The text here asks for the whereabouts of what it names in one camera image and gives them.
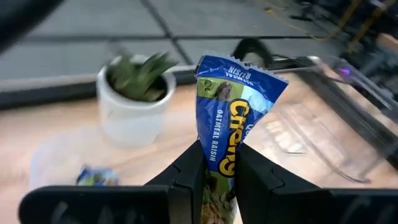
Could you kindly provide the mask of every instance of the wooden table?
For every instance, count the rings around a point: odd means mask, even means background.
[[[327,74],[331,77],[337,77],[329,68],[325,67]],[[333,141],[339,141],[342,146],[349,149],[352,155],[364,154],[364,159],[372,156],[373,149],[361,139],[354,130],[352,130],[344,121],[338,117],[335,112],[329,108],[311,89],[301,82],[293,74],[283,76],[290,80],[288,89],[282,95],[275,105],[273,113],[267,115],[258,125],[257,129],[252,131],[248,136],[247,143],[254,149],[273,161],[285,166],[290,171],[301,175],[320,186],[335,187],[397,187],[398,176],[395,170],[386,162],[381,161],[377,169],[374,169],[368,177],[372,182],[368,185],[350,183],[341,177],[332,174],[330,168],[326,166],[314,153],[312,145],[306,141],[302,141],[302,148],[305,154],[301,156],[288,156],[289,154],[281,153],[283,149],[278,139],[276,141],[270,139],[278,138],[278,122],[286,119],[285,115],[289,115],[298,108],[311,111],[315,116],[308,124],[301,125],[300,130],[304,133],[310,133],[311,128],[317,124],[322,124],[324,129],[321,131],[326,134],[323,142],[315,142],[317,146],[325,147],[326,153],[335,164],[343,161],[343,157],[339,155],[338,150],[330,149]],[[353,88],[346,85],[340,85],[347,94],[357,99],[366,110],[373,114],[380,122],[389,127],[393,132],[398,134],[398,127],[391,120],[384,117],[380,111],[370,102],[363,98]],[[185,113],[194,114],[195,112],[195,92],[194,86],[180,86],[175,96],[172,98],[168,113]],[[28,191],[30,162],[35,151],[46,140],[58,135],[64,131],[73,131],[82,126],[97,126],[99,124],[98,109],[96,100],[84,100],[71,103],[56,103],[52,105],[21,108],[17,110],[3,111],[0,113],[0,214],[2,223],[17,223],[16,211],[18,203],[24,194]],[[195,134],[194,121],[188,124],[192,127]],[[144,174],[137,174],[132,177],[133,184],[143,184],[151,177],[158,174],[162,169],[166,168],[184,149],[173,149],[172,151],[160,152],[157,148],[141,152],[132,152],[128,160],[119,164],[140,164],[147,165]],[[162,158],[159,164],[151,164],[148,157],[157,154]]]

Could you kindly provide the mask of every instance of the potted plant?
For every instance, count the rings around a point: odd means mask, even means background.
[[[150,144],[159,134],[162,114],[175,91],[175,78],[167,70],[177,63],[168,53],[147,58],[132,55],[120,45],[112,49],[118,57],[97,76],[103,130],[121,144]]]

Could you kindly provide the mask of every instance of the food package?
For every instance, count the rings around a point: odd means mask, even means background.
[[[205,55],[197,68],[197,130],[206,160],[202,224],[230,224],[236,213],[235,153],[287,82],[241,61]]]
[[[116,186],[118,184],[119,179],[111,169],[93,169],[89,166],[83,166],[76,180],[76,185],[79,186]]]

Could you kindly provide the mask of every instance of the succulent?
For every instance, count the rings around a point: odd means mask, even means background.
[[[155,54],[143,64],[131,63],[130,54],[120,45],[113,45],[112,49],[121,58],[116,64],[108,64],[107,78],[111,87],[120,95],[136,101],[153,102],[161,99],[167,91],[165,81],[161,75],[177,63],[169,60],[169,54]]]

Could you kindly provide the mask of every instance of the white pot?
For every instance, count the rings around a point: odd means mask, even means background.
[[[134,56],[132,63],[143,63],[145,56]],[[97,76],[96,88],[99,100],[99,113],[104,132],[119,144],[143,146],[155,141],[162,127],[164,112],[174,94],[176,81],[171,72],[166,71],[162,78],[167,85],[166,96],[153,103],[130,100],[114,91],[106,80],[104,66]]]

